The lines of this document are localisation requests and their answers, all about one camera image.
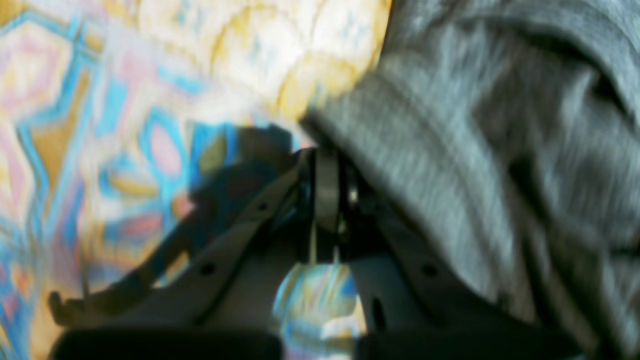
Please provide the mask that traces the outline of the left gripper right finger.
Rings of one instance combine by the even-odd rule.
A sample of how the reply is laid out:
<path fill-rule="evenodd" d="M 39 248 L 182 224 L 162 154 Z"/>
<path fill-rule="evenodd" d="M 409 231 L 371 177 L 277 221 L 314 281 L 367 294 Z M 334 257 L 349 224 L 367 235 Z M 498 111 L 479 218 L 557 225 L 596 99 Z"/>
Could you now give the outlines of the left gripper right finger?
<path fill-rule="evenodd" d="M 318 262 L 348 264 L 367 332 L 355 360 L 583 360 L 566 333 L 468 289 L 343 158 L 318 151 Z"/>

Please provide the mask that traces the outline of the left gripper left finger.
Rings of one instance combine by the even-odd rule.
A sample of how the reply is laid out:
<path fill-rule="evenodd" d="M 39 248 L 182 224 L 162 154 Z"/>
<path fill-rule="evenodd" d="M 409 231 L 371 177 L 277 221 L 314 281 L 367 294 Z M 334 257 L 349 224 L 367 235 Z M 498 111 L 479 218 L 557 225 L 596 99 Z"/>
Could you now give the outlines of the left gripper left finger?
<path fill-rule="evenodd" d="M 145 273 L 175 260 L 191 240 L 210 234 L 213 200 L 202 200 L 144 264 L 83 299 L 53 292 L 49 307 L 65 328 L 51 360 L 283 360 L 270 333 L 279 287 L 312 260 L 316 152 L 293 155 L 288 172 L 244 208 L 173 282 L 143 284 Z"/>

